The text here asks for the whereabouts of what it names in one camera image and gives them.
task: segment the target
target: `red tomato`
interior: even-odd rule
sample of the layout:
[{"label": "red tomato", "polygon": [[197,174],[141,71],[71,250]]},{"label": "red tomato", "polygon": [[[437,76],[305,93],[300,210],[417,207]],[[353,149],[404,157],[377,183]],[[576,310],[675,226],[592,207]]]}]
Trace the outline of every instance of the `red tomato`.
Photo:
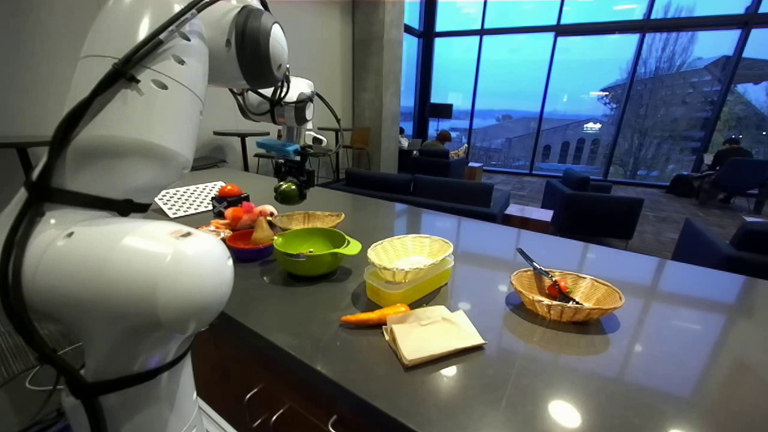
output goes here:
[{"label": "red tomato", "polygon": [[218,197],[243,197],[243,190],[234,185],[234,183],[224,183],[221,186],[218,186]]}]

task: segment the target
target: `floor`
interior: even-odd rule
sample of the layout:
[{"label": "floor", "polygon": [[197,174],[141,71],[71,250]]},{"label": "floor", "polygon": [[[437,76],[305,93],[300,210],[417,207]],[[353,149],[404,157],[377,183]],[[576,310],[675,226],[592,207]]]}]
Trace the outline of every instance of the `floor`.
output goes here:
[{"label": "floor", "polygon": [[[510,191],[510,202],[538,207],[544,190],[544,177],[524,177],[524,174],[494,174],[484,173],[484,183],[494,183]],[[675,197],[656,186],[629,186],[614,185],[612,195],[644,197],[644,213],[632,241],[614,241],[614,247],[626,247],[634,251],[653,256],[671,256],[680,227],[683,217],[702,220],[722,240],[726,240],[738,226],[741,216],[752,213],[752,199],[736,197],[730,203],[712,202],[701,207],[696,199]]]}]

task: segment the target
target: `orange carrot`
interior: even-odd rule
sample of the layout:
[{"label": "orange carrot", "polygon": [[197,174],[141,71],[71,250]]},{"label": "orange carrot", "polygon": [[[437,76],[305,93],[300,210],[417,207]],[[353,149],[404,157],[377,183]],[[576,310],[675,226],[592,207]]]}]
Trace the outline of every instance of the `orange carrot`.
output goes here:
[{"label": "orange carrot", "polygon": [[396,304],[370,310],[370,311],[344,313],[340,322],[347,327],[383,327],[386,319],[400,317],[407,311],[410,306],[406,301],[396,301]]}]

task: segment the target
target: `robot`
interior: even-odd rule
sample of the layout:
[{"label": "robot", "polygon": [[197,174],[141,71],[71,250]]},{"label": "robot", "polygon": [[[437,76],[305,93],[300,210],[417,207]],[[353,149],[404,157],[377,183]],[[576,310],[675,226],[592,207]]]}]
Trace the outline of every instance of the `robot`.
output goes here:
[{"label": "robot", "polygon": [[[188,351],[225,306],[233,262],[214,234],[141,210],[192,168],[208,84],[243,100],[261,89],[250,105],[266,103],[261,117],[300,126],[312,109],[279,119],[291,82],[287,40],[266,0],[104,4],[71,107],[0,216],[3,310],[65,378],[75,432],[204,429]],[[46,343],[38,319],[82,340],[83,367]]]}]

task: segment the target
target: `kitchen counter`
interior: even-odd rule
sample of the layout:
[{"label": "kitchen counter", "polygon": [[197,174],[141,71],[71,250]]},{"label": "kitchen counter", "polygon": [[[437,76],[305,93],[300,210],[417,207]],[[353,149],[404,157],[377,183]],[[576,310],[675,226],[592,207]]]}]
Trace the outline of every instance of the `kitchen counter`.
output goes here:
[{"label": "kitchen counter", "polygon": [[[273,177],[215,168],[190,183],[230,180],[272,203]],[[318,281],[238,263],[224,329],[252,333],[306,372],[413,429],[756,429],[768,421],[768,281],[676,263],[500,222],[314,186],[291,209],[346,210],[363,251]],[[208,216],[180,217],[202,226]],[[465,310],[482,351],[406,370],[380,329],[346,329],[366,310],[365,250],[398,232],[455,245],[453,277],[424,301]],[[509,289],[525,247],[555,269],[617,282],[626,304],[592,324],[551,324]]]}]

